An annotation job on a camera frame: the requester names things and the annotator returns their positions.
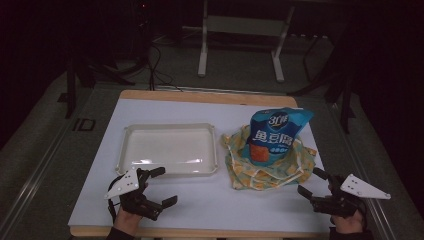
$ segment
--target patterned fabric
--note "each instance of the patterned fabric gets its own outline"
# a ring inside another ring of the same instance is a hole
[[[223,135],[221,139],[229,150],[225,164],[234,189],[278,188],[286,184],[303,183],[311,176],[317,151],[303,146],[299,137],[296,137],[284,158],[270,166],[261,167],[250,163],[248,158],[241,157],[243,148],[249,147],[246,145],[249,134],[250,126],[243,126],[235,134]]]

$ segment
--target plastic tray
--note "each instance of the plastic tray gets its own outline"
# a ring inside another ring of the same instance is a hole
[[[214,126],[195,124],[136,124],[125,128],[116,167],[125,174],[133,166],[165,167],[165,175],[204,175],[216,171]]]

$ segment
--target blue snack bag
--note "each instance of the blue snack bag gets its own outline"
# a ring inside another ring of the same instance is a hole
[[[256,112],[250,120],[250,135],[242,157],[257,166],[269,166],[284,158],[312,116],[311,111],[292,108]]]

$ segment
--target brand logo on bag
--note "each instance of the brand logo on bag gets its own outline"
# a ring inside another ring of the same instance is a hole
[[[268,125],[273,130],[279,130],[289,122],[289,115],[285,112],[276,112],[268,120]]]

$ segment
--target human hand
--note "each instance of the human hand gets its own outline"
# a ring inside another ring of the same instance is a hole
[[[129,213],[120,207],[115,222],[113,223],[113,227],[131,236],[135,236],[138,224],[142,218],[142,216]]]
[[[336,225],[336,231],[342,234],[349,233],[360,233],[363,231],[363,216],[356,210],[353,216],[350,217],[340,217],[340,216],[331,216],[334,224]]]

